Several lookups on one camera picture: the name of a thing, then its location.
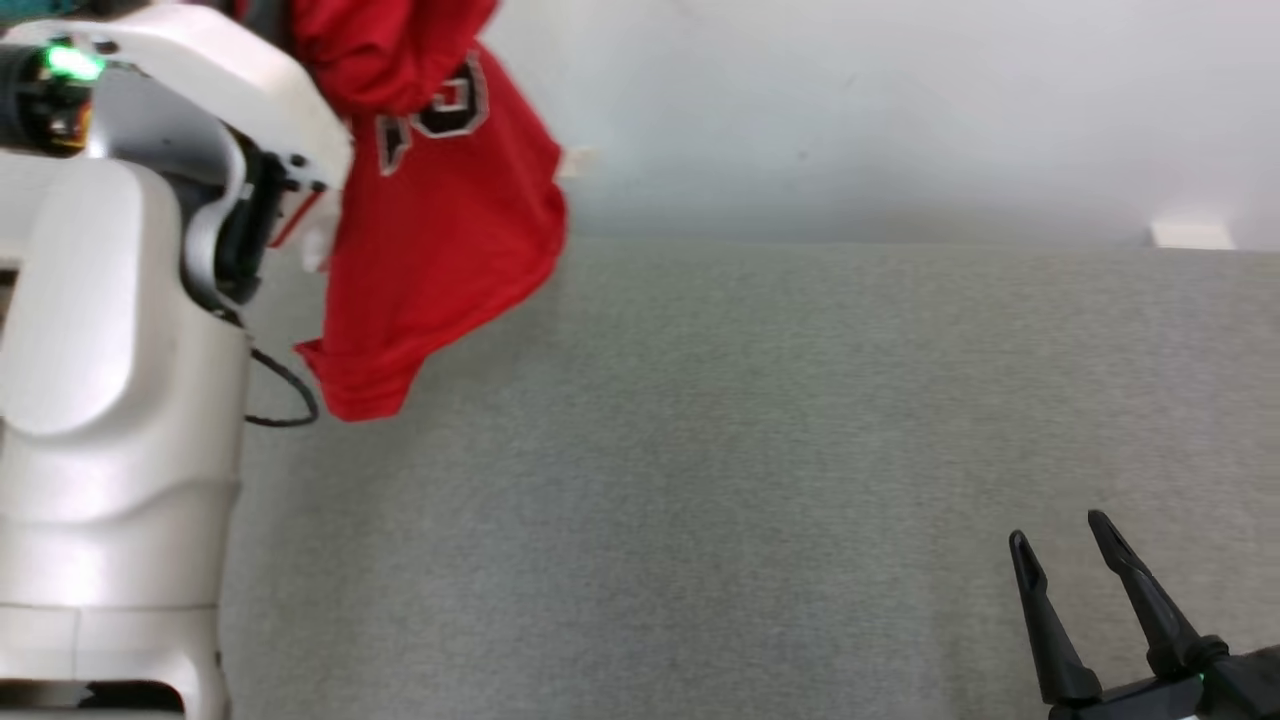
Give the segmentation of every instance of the red jersey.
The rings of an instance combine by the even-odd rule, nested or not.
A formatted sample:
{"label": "red jersey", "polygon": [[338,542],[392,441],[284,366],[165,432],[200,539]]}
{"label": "red jersey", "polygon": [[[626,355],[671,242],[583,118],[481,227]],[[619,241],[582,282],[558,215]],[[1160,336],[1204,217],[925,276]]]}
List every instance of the red jersey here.
{"label": "red jersey", "polygon": [[494,0],[294,0],[298,59],[351,122],[324,338],[298,352],[329,410],[394,415],[428,355],[552,273],[559,147],[476,42]]}

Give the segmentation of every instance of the wire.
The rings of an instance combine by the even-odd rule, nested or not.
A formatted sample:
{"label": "wire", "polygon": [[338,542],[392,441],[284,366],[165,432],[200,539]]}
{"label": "wire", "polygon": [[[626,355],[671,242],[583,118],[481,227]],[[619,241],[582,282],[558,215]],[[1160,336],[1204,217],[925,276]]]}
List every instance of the wire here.
{"label": "wire", "polygon": [[259,425],[262,428],[301,428],[305,425],[310,425],[320,419],[320,404],[316,402],[316,396],[315,393],[311,392],[311,388],[307,387],[307,383],[302,382],[302,379],[298,378],[296,374],[293,374],[292,370],[279,364],[274,357],[271,357],[270,355],[262,352],[256,347],[253,348],[253,360],[257,360],[259,363],[265,365],[268,370],[271,370],[273,373],[283,378],[284,382],[289,383],[289,386],[293,387],[293,389],[298,391],[298,395],[302,396],[302,401],[307,404],[307,416],[294,418],[292,420],[273,420],[270,418],[246,415],[244,416],[246,423],[251,425]]}

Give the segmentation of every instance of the printed number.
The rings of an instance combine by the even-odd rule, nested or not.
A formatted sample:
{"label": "printed number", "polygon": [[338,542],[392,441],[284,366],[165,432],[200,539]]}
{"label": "printed number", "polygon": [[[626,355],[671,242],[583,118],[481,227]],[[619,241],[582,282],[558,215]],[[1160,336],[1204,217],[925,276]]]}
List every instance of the printed number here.
{"label": "printed number", "polygon": [[444,82],[431,104],[408,118],[378,117],[378,149],[383,176],[399,169],[404,154],[413,147],[416,128],[424,136],[440,140],[461,137],[480,129],[489,119],[489,88],[475,53]]}

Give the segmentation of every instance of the gray floor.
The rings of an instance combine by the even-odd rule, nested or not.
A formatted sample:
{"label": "gray floor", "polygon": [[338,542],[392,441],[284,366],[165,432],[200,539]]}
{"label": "gray floor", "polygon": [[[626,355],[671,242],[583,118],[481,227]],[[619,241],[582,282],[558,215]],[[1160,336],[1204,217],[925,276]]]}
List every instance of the gray floor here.
{"label": "gray floor", "polygon": [[227,667],[241,720],[1041,717],[1009,532],[1134,680],[1085,511],[1275,644],[1277,468],[1280,255],[576,241],[401,418],[250,434]]}

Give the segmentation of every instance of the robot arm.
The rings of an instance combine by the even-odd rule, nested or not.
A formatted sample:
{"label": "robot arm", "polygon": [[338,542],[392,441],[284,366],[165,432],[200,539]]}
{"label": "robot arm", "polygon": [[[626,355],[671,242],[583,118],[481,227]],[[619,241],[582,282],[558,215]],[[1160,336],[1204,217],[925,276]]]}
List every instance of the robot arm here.
{"label": "robot arm", "polygon": [[1111,519],[1089,512],[1107,568],[1120,577],[1147,637],[1155,678],[1103,691],[1076,655],[1048,600],[1048,578],[1021,530],[1009,538],[1041,698],[1050,720],[1275,720],[1280,717],[1280,646],[1231,655],[1201,635],[1129,547]]}
{"label": "robot arm", "polygon": [[237,311],[282,196],[340,188],[349,138],[297,63],[209,8],[42,20],[0,50],[3,142],[83,145],[35,213],[0,343],[0,679],[157,683],[221,720]]}

